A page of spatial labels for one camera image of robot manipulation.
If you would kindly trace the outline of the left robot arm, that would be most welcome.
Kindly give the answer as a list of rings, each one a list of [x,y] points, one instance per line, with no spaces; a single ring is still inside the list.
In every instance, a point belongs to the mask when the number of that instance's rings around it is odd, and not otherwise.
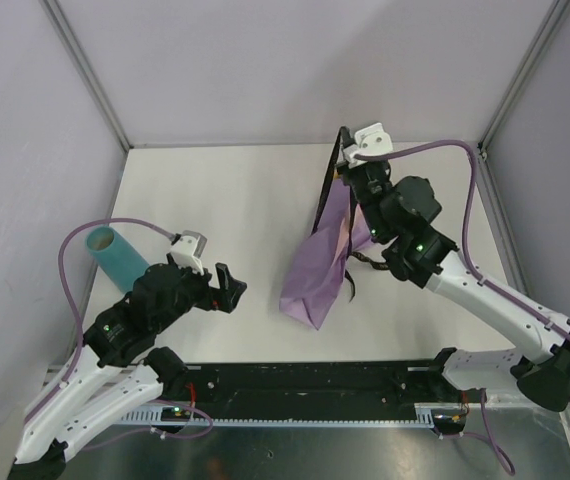
[[[156,337],[197,308],[231,313],[247,289],[226,265],[207,271],[157,264],[102,312],[69,362],[23,410],[0,423],[0,479],[56,479],[67,461],[119,417],[179,397],[186,367]]]

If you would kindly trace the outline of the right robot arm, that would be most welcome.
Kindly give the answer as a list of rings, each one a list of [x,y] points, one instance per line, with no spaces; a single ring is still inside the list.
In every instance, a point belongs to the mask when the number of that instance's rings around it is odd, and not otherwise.
[[[372,239],[385,247],[385,269],[458,304],[504,336],[520,357],[507,369],[508,385],[540,407],[563,411],[570,404],[570,319],[462,259],[457,244],[431,225],[442,206],[428,179],[407,176],[393,183],[383,162],[342,163],[337,173]]]

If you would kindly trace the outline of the purple wrapping paper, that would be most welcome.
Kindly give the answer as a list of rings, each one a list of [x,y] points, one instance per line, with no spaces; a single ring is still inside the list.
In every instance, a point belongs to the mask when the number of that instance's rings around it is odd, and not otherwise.
[[[300,244],[285,275],[280,312],[320,329],[340,293],[348,251],[372,245],[362,212],[350,217],[349,187],[332,181],[317,228]]]

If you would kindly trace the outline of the pink wrapping paper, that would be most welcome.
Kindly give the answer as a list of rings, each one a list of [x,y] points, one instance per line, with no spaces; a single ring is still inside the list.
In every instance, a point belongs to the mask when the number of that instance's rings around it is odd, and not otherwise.
[[[370,244],[367,225],[359,207],[356,208],[353,215],[350,214],[350,211],[347,211],[341,222],[334,256],[335,261],[347,257],[349,243],[352,243],[353,249],[358,249]]]

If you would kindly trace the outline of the black ribbon gold lettering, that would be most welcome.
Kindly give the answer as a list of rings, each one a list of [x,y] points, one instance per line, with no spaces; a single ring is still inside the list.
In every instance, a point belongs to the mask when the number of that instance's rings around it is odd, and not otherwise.
[[[389,269],[386,263],[363,254],[362,249],[366,246],[353,249],[352,243],[349,243],[348,255],[345,259],[334,260],[341,222],[347,211],[353,215],[358,207],[350,188],[339,179],[337,173],[342,151],[342,128],[339,129],[330,156],[314,224],[307,239],[305,259],[302,263],[308,269],[306,273],[308,285],[303,299],[309,309],[329,308],[338,297],[343,282],[353,282],[346,267],[350,258],[368,264],[378,271]]]

